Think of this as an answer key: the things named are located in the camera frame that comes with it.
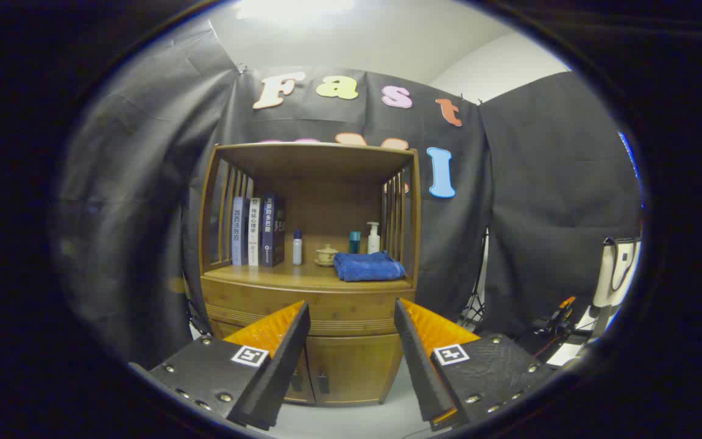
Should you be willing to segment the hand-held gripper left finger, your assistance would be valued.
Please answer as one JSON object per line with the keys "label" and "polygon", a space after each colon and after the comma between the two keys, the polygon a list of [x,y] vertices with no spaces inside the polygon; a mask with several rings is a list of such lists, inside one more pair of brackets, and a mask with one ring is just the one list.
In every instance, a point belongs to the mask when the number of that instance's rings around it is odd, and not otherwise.
{"label": "hand-held gripper left finger", "polygon": [[144,381],[214,422],[268,430],[309,331],[309,306],[296,302],[229,336],[195,339],[145,370]]}

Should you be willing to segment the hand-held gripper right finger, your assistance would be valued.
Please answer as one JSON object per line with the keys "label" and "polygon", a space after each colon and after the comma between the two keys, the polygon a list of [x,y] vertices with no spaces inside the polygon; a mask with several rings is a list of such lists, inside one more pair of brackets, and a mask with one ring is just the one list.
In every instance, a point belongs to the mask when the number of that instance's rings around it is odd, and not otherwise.
{"label": "hand-held gripper right finger", "polygon": [[406,298],[394,305],[421,417],[432,430],[499,417],[554,375],[501,334],[476,335]]}

